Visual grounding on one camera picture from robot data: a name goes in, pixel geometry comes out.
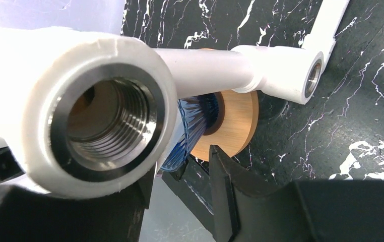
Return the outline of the blue glass dripper cone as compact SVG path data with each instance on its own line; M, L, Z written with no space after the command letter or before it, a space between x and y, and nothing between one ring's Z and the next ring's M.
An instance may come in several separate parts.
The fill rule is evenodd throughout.
M163 169L164 172L177 171L185 164L201 136L215 124L219 115L219 104L214 93L179 99L177 107L184 127L181 156L178 156L172 170Z

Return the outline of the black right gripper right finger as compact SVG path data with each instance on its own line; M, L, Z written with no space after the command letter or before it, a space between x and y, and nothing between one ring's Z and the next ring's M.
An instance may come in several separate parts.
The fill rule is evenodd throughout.
M281 187L209 149L216 241L384 241L383 180L295 180Z

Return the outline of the wooden ring dripper holder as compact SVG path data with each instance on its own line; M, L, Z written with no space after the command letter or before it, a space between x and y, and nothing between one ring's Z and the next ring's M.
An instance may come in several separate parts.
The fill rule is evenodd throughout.
M259 120L257 92L237 93L254 77L251 61L229 50L194 50L204 61L194 74L193 95L215 93L219 102L216 123L201 136L192 155L209 161L210 145L218 145L228 156L240 153L251 141Z

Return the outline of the white paper coffee filter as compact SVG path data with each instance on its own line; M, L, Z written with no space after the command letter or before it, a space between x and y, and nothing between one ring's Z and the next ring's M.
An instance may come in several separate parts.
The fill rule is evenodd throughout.
M177 110L173 133L160 159L157 161L157 171L172 170L178 156L181 156L181 143L184 140L184 127L181 112Z

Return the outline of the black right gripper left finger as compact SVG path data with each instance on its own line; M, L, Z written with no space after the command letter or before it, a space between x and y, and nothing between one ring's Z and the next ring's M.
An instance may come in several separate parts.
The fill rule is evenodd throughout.
M88 200L0 185L0 241L138 241L154 170L121 192Z

